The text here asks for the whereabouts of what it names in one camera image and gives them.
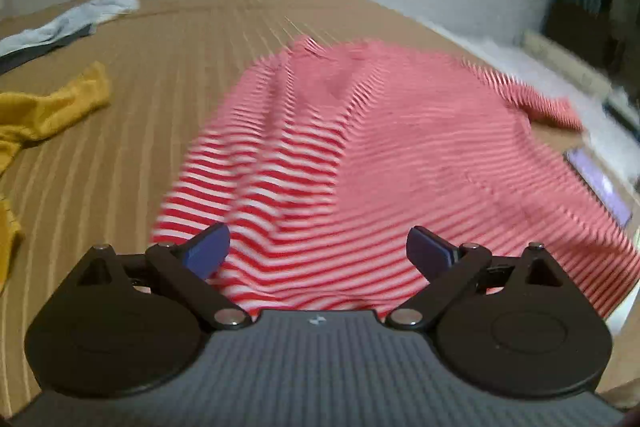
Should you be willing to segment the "white bedside drawer unit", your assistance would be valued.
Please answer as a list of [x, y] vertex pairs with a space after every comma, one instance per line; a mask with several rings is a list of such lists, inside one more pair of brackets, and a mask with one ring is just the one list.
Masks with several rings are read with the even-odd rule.
[[522, 49], [593, 98], [603, 101], [613, 92], [612, 83], [605, 75], [538, 32], [531, 30], [524, 32]]

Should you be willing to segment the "yellow striped shirt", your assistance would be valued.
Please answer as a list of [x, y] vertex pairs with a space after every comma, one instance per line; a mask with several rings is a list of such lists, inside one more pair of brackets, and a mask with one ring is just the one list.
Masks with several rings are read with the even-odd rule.
[[21, 150], [47, 141], [111, 104], [111, 79], [94, 62], [61, 89], [47, 95], [3, 92], [1, 95], [1, 170]]

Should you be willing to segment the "dark navy garment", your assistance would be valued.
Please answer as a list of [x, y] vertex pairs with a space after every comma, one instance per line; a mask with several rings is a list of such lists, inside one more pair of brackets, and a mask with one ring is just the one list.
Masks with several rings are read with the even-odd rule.
[[49, 43], [40, 43], [36, 46], [28, 46], [27, 48], [21, 48], [10, 53], [3, 54], [0, 58], [0, 74], [4, 75], [11, 70], [16, 69], [30, 61], [35, 60], [38, 57], [49, 54], [64, 46], [69, 46], [71, 43], [92, 35], [96, 31], [96, 26], [86, 25], [78, 29], [78, 31], [72, 34], [56, 38]]

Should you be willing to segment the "red white striped shirt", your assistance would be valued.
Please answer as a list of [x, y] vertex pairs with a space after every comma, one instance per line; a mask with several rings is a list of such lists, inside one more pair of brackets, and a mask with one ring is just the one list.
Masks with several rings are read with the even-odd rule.
[[390, 312], [424, 286], [416, 225], [516, 256], [547, 246], [601, 315], [634, 288], [631, 240], [536, 120], [582, 122], [489, 67], [379, 41], [296, 40], [243, 72], [198, 134], [156, 220], [181, 244], [227, 225], [209, 277], [247, 312]]

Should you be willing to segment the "light blue white garment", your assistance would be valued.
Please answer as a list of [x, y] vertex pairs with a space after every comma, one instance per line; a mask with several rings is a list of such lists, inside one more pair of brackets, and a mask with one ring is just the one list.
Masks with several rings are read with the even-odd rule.
[[90, 0], [67, 10], [38, 28], [28, 28], [1, 40], [1, 56], [42, 44], [61, 41], [77, 31], [93, 28], [114, 18], [136, 12], [139, 0]]

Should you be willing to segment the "smartphone with lit screen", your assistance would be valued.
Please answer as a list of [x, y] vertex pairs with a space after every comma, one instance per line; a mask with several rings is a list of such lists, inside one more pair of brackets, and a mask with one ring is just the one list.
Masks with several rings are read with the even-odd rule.
[[577, 172], [582, 181], [597, 196], [621, 228], [626, 228], [632, 218], [631, 208], [623, 200], [612, 179], [597, 165], [584, 148], [571, 148], [564, 153], [565, 160]]

